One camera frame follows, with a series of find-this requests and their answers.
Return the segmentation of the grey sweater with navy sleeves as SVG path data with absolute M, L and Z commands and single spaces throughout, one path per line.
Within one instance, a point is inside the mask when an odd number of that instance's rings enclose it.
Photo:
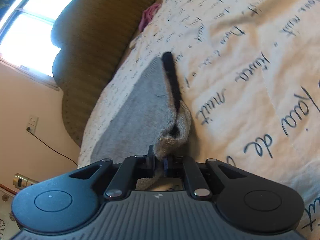
M 97 142 L 91 162 L 128 157 L 145 161 L 152 153 L 162 163 L 188 141 L 191 116 L 182 100 L 171 52 L 155 57 L 134 84 L 129 97 Z

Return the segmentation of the purple cloth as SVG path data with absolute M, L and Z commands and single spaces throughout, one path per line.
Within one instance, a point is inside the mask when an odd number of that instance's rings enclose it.
M 159 3 L 154 3 L 150 7 L 148 7 L 146 10 L 142 13 L 142 18 L 140 20 L 138 30 L 142 32 L 144 28 L 152 21 L 154 15 L 159 10 L 161 5 Z

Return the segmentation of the gold tower appliance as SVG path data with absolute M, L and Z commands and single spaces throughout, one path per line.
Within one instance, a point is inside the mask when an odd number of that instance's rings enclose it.
M 14 174 L 13 185 L 17 189 L 22 190 L 34 184 L 37 184 L 37 181 L 30 179 L 29 177 L 26 177 L 19 173 Z

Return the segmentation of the white wall socket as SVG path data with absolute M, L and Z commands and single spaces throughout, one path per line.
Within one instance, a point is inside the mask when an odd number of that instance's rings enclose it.
M 27 122 L 27 131 L 31 134 L 35 134 L 37 123 L 39 118 L 35 115 L 30 115 Z

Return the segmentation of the window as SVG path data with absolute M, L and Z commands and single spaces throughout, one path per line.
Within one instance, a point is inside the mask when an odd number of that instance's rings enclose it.
M 1 19 L 1 63 L 54 90 L 51 31 L 72 0 L 14 0 Z

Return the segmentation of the olive green padded headboard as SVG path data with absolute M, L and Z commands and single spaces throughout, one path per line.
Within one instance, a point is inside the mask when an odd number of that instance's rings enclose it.
M 60 48 L 52 72 L 63 91 L 62 119 L 80 145 L 93 108 L 133 39 L 143 11 L 156 0 L 72 0 L 55 21 Z

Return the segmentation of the white bedspread with script print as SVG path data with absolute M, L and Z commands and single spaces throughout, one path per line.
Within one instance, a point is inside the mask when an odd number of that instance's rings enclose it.
M 217 158 L 304 199 L 299 231 L 319 237 L 319 0 L 163 0 L 103 90 L 79 165 L 155 56 L 172 52 L 194 120 L 197 160 Z

